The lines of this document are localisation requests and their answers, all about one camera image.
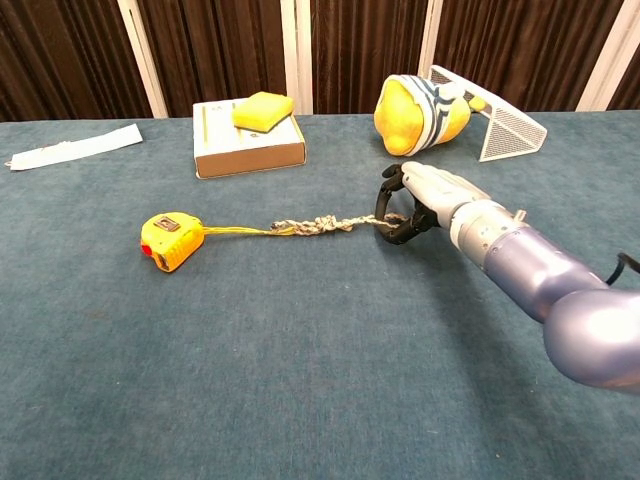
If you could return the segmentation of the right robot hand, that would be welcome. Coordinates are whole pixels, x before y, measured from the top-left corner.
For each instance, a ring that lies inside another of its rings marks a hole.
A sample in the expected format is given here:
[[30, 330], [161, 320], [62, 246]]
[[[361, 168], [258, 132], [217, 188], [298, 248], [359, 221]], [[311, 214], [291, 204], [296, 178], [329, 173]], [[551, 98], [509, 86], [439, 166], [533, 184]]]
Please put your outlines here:
[[382, 221], [393, 192], [406, 188], [414, 198], [415, 210], [397, 227], [378, 225], [383, 239], [391, 244], [408, 242], [432, 227], [449, 228], [454, 213], [463, 205], [490, 196], [465, 178], [416, 161], [393, 164], [382, 176], [374, 217]]

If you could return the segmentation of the yellow tape measure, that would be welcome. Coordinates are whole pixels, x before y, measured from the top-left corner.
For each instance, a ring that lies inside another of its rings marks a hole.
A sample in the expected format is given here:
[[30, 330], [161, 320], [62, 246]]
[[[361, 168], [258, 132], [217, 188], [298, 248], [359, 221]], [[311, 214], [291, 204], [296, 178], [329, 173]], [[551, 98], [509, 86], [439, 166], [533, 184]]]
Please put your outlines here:
[[201, 220], [184, 212], [157, 214], [141, 228], [140, 248], [167, 273], [182, 265], [204, 243]]

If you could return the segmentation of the yellow plush toy striped shirt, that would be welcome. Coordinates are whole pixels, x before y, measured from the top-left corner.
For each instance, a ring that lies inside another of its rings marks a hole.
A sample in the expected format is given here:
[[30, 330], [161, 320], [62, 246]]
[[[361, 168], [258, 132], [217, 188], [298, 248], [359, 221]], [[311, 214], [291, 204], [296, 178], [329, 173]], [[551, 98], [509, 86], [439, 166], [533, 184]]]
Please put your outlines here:
[[374, 125], [388, 153], [412, 156], [455, 138], [471, 115], [486, 106], [455, 82], [436, 84], [417, 75], [393, 74], [383, 83]]

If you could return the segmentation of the yellow sponge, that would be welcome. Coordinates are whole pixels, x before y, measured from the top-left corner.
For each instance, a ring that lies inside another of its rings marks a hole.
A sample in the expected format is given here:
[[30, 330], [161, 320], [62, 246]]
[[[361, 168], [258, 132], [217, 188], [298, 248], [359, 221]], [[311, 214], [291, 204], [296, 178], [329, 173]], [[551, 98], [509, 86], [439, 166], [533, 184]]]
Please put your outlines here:
[[294, 110], [294, 99], [287, 95], [257, 92], [233, 108], [235, 127], [268, 133]]

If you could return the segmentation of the white flat cardboard box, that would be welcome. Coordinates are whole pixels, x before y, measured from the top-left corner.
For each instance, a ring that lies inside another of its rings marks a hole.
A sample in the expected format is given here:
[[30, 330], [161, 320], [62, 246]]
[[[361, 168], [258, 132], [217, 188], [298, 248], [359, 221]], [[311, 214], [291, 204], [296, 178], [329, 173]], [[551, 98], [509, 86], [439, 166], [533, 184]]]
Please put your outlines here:
[[241, 129], [232, 114], [244, 98], [192, 106], [195, 175], [211, 179], [301, 166], [306, 144], [296, 119], [289, 116], [267, 132]]

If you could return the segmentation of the blue table cloth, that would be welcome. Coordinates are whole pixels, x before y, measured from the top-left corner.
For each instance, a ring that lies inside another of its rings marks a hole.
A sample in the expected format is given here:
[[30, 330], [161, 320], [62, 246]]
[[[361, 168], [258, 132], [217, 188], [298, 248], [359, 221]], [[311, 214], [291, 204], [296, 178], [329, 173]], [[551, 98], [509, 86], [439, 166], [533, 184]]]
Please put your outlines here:
[[549, 362], [540, 326], [434, 229], [213, 237], [158, 270], [142, 224], [372, 210], [368, 115], [298, 120], [305, 165], [200, 180], [188, 118], [14, 173], [117, 120], [0, 123], [0, 480], [640, 480], [640, 397]]

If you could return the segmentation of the dark brown curtain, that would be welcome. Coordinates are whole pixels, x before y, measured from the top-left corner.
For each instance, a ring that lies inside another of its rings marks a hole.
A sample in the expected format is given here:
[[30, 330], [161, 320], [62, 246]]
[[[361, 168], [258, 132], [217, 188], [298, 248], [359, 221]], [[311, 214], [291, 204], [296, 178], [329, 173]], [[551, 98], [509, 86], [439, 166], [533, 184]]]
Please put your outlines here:
[[[417, 73], [428, 0], [310, 0], [319, 114]], [[572, 111], [624, 0], [444, 0], [433, 63], [525, 111]], [[168, 116], [286, 92], [280, 0], [138, 0]], [[0, 122], [152, 112], [117, 0], [0, 0]]]

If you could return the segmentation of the white paper strip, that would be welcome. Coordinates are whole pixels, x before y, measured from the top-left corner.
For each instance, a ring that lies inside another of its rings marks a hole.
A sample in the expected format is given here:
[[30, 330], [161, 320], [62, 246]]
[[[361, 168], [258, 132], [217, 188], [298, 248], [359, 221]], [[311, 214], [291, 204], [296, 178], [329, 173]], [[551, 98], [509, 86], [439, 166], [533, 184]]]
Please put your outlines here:
[[142, 141], [138, 126], [131, 124], [102, 135], [16, 153], [5, 165], [11, 171], [31, 170], [114, 151]]

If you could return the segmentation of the white frame post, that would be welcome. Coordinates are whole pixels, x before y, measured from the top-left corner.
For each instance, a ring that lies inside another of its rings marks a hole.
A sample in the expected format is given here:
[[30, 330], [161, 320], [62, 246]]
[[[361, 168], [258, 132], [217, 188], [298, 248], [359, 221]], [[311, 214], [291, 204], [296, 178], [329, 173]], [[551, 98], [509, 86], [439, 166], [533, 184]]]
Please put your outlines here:
[[640, 0], [624, 0], [576, 106], [605, 111], [640, 47]]
[[138, 0], [117, 0], [152, 115], [168, 117], [164, 94], [140, 13]]
[[310, 0], [280, 0], [286, 94], [296, 115], [312, 115], [313, 55]]
[[417, 67], [417, 75], [423, 78], [429, 77], [434, 61], [443, 4], [444, 0], [428, 0]]

